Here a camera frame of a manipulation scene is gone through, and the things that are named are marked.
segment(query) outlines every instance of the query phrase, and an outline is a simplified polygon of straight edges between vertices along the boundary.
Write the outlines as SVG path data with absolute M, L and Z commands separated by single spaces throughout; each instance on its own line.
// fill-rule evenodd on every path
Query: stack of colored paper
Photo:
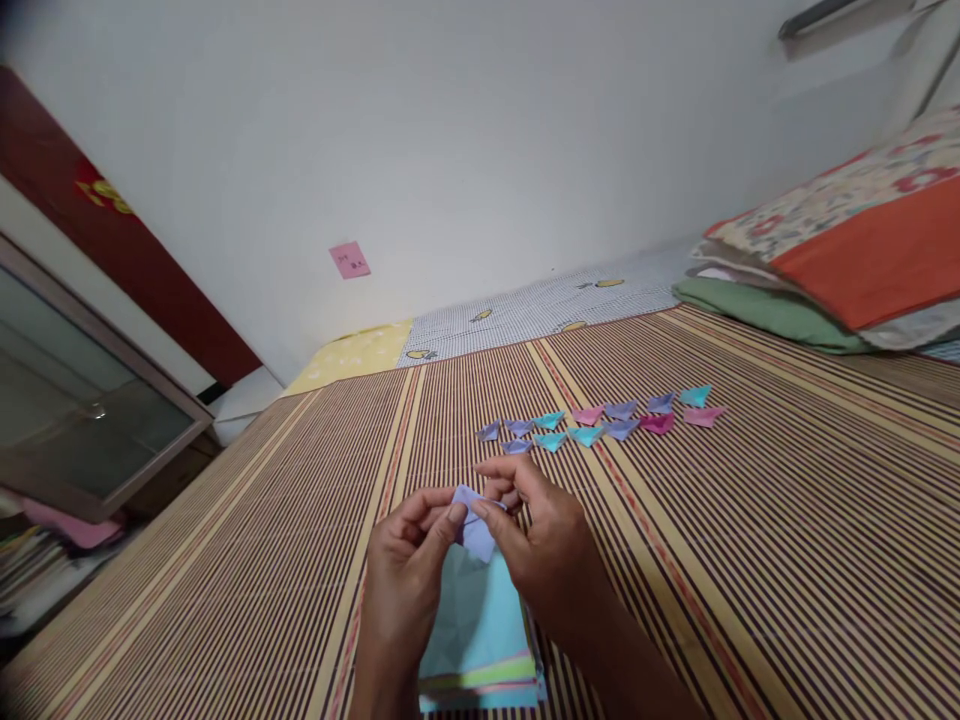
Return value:
M 500 552 L 486 565 L 452 546 L 420 663 L 420 710 L 536 706 L 545 684 L 531 637 Z

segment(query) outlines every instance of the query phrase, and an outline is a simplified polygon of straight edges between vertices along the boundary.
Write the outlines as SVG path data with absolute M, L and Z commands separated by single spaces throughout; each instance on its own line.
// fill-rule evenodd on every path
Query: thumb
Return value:
M 440 517 L 434 521 L 427 532 L 427 537 L 417 550 L 414 558 L 417 562 L 427 565 L 431 572 L 440 572 L 443 561 L 447 557 L 447 550 L 457 537 L 457 531 L 467 517 L 467 506 L 463 503 L 454 503 Z
M 526 552 L 529 543 L 523 530 L 512 517 L 507 515 L 499 505 L 483 500 L 474 500 L 470 508 L 487 524 L 487 529 L 497 541 L 497 547 L 503 553 L 507 567 L 513 568 L 522 562 L 521 557 Z

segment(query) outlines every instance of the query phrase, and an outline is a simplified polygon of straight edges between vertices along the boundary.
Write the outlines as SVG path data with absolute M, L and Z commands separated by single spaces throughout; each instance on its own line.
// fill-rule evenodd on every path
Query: floral pillow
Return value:
M 960 106 L 706 237 L 795 283 L 853 330 L 960 296 Z

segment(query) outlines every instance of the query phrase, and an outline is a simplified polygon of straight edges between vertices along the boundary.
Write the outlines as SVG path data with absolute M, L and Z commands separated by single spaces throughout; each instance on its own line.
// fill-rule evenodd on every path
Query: bamboo mat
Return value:
M 712 430 L 535 453 L 665 660 L 715 717 L 960 714 L 960 370 L 681 306 L 279 400 L 14 660 L 14 716 L 342 718 L 370 529 L 479 489 L 474 430 L 706 383 Z M 484 716 L 601 717 L 540 640 L 549 700 Z

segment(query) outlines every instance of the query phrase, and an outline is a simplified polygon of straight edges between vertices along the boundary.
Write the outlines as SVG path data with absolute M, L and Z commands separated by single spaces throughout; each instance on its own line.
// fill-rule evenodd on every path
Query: right hand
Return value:
M 570 652 L 598 613 L 621 612 L 580 502 L 551 483 L 529 455 L 501 455 L 477 466 L 484 496 L 515 513 L 525 502 L 533 524 L 525 535 L 493 503 L 474 501 L 510 569 L 517 591 L 546 633 Z

